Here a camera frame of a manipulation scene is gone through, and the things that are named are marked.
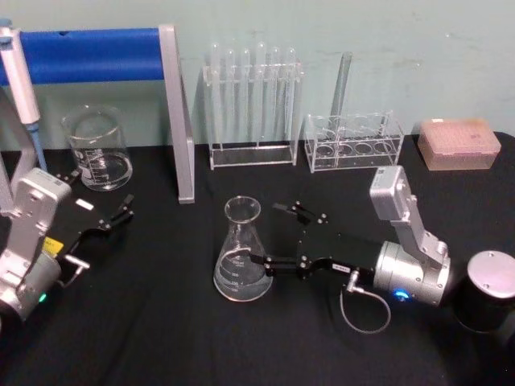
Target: yellow warning label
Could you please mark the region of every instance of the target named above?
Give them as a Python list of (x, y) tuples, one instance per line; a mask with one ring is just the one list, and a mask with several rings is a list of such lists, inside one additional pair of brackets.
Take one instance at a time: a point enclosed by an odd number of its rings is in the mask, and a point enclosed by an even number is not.
[(57, 255), (63, 247), (63, 243), (51, 239), (50, 237), (45, 237), (45, 241), (43, 242), (43, 249), (53, 256)]

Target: pipette tip box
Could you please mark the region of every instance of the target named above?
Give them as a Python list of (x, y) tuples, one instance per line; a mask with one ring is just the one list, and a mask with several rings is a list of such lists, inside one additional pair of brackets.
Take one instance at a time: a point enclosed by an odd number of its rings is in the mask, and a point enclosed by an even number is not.
[(432, 119), (421, 125), (418, 148), (429, 170), (489, 169), (501, 144), (484, 119)]

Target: white label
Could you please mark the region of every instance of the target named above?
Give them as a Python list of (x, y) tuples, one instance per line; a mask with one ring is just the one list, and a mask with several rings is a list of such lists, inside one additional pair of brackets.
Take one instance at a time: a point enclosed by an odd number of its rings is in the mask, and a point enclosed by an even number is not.
[(336, 271), (340, 271), (343, 273), (351, 273), (351, 269), (349, 267), (346, 267), (345, 265), (333, 264), (332, 268)]
[(84, 201), (83, 199), (78, 199), (75, 203), (80, 207), (83, 207), (84, 209), (88, 209), (89, 211), (91, 211), (94, 208), (92, 203)]

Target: cable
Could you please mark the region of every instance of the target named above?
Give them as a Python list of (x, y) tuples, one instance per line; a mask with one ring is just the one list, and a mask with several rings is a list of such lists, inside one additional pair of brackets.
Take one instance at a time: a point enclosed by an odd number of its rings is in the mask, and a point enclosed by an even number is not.
[(357, 331), (357, 332), (360, 332), (361, 334), (366, 334), (366, 335), (372, 335), (372, 334), (378, 334), (382, 331), (384, 331), (386, 329), (386, 327), (389, 326), (389, 323), (390, 321), (392, 320), (392, 311), (391, 309), (389, 308), (389, 305), (388, 303), (386, 302), (385, 299), (383, 299), (381, 296), (377, 295), (377, 294), (373, 294), (372, 292), (369, 292), (369, 291), (366, 291), (364, 290), (363, 288), (361, 287), (355, 287), (355, 284), (357, 282), (357, 278), (359, 276), (359, 273), (357, 271), (353, 271), (352, 274), (351, 274), (351, 279), (349, 280), (349, 283), (348, 283), (348, 286), (347, 286), (347, 292), (357, 292), (359, 294), (363, 294), (363, 295), (366, 295), (366, 296), (370, 296), (371, 298), (375, 298), (377, 300), (379, 300), (379, 302), (381, 302), (385, 308), (386, 308), (386, 313), (387, 313), (387, 316), (386, 316), (386, 322), (384, 325), (382, 325), (381, 327), (377, 328), (376, 330), (362, 330), (356, 326), (354, 326), (347, 318), (347, 315), (345, 314), (345, 309), (344, 309), (344, 285), (342, 285), (341, 287), (341, 291), (340, 291), (340, 310), (341, 310), (341, 314), (342, 316), (344, 317), (344, 321), (348, 324), (349, 327), (351, 327), (354, 331)]

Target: blue padded bar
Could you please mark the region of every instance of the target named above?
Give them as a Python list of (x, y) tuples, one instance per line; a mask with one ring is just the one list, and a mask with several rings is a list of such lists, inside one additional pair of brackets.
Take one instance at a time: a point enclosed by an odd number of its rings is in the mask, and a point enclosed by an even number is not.
[[(22, 32), (33, 84), (159, 80), (159, 30)], [(0, 85), (7, 85), (0, 60)]]

